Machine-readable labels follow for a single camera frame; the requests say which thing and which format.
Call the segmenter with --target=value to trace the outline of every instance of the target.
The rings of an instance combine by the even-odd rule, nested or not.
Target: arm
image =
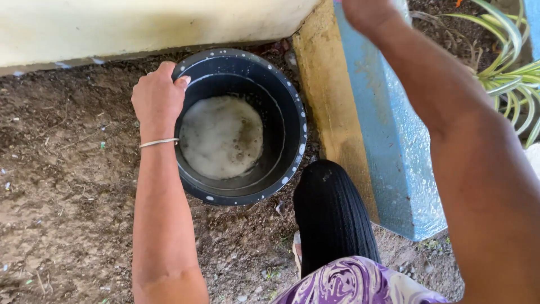
[[[511,124],[471,73],[390,1],[343,0],[343,8],[382,51],[429,130],[464,302],[540,301],[540,182]]]
[[[174,137],[190,81],[182,77],[173,84],[174,66],[162,63],[133,88],[131,101],[140,121],[141,143]],[[172,142],[141,150],[132,275],[137,303],[208,303]]]

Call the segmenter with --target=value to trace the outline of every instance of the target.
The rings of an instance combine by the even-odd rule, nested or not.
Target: soapy water
[[[180,150],[197,173],[213,180],[249,174],[262,154],[262,120],[233,96],[200,100],[180,127]]]

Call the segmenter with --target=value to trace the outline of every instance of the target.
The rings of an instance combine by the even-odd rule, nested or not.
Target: black leggings
[[[329,160],[308,165],[294,191],[302,277],[353,255],[380,263],[366,208],[345,170]]]

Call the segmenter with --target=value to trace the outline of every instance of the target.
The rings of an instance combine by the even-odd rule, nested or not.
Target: cream painted wall
[[[292,35],[319,0],[0,0],[0,67]]]

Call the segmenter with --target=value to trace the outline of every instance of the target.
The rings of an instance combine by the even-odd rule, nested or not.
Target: bracelet
[[[148,146],[151,146],[153,144],[158,144],[158,143],[166,143],[166,142],[172,142],[172,141],[177,142],[179,140],[180,140],[179,138],[169,138],[169,139],[166,139],[166,140],[151,141],[151,142],[147,142],[147,143],[144,143],[144,144],[140,145],[139,148],[148,147]]]

